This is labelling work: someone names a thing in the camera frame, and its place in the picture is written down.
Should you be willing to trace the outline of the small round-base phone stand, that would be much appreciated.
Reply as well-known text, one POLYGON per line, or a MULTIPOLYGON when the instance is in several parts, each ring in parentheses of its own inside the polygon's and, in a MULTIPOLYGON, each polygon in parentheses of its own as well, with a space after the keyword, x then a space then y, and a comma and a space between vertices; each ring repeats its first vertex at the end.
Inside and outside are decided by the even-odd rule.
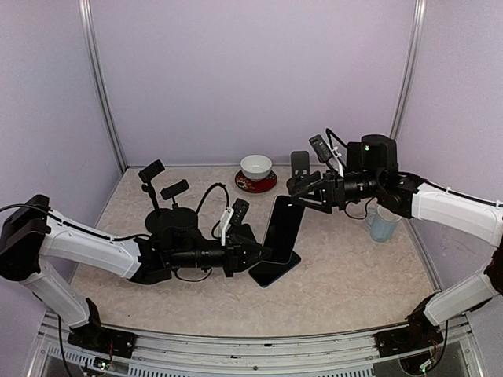
POLYGON ((310 175, 310 154, 308 151, 293 151, 290 155, 291 172, 294 179, 310 175))

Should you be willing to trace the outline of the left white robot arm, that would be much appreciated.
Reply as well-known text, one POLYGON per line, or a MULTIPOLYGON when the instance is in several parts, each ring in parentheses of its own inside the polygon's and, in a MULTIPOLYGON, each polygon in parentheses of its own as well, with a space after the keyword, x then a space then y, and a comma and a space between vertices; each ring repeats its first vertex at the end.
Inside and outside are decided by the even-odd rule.
POLYGON ((196 211, 179 205, 160 212, 153 233, 120 237, 79 224, 52 209, 48 197, 36 195, 2 208, 11 214, 1 230, 1 276, 24 285, 99 350, 109 343, 109 330, 99 324, 94 304, 78 295, 49 259, 90 265, 142 285, 169 280, 179 269, 220 268, 232 277, 271 255, 241 224, 246 202, 235 204, 224 212, 218 240, 205 238, 196 211))

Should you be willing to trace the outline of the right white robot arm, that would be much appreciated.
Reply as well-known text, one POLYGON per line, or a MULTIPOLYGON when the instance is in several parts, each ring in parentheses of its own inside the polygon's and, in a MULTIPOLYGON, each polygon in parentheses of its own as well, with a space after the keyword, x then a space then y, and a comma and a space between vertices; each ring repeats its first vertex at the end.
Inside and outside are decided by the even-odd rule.
POLYGON ((402 342, 417 349, 431 338, 432 327, 478 309, 502 293, 502 205, 443 188, 398 168, 396 142, 368 134, 344 145, 342 160, 335 146, 321 135, 310 139, 327 171, 310 171, 310 154, 292 152, 292 176, 287 188, 292 202, 327 214, 350 203, 375 199, 402 218, 432 221, 475 236, 495 248, 489 265, 461 282, 426 298, 409 315, 402 342))

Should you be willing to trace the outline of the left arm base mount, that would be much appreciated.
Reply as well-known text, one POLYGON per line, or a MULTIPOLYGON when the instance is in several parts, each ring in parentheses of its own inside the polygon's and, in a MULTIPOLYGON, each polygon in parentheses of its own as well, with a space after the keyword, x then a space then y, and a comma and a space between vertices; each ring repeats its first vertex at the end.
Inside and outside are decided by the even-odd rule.
POLYGON ((71 329, 68 343, 85 350, 131 358, 137 340, 135 333, 87 324, 71 329))

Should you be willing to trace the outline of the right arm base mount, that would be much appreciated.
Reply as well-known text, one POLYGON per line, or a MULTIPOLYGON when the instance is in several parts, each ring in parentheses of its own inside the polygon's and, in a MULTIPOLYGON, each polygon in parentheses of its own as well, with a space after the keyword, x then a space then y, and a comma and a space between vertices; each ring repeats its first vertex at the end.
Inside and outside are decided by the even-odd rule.
POLYGON ((439 327, 414 323, 403 328, 377 332, 375 340, 380 357, 390 357, 439 345, 444 338, 439 327))

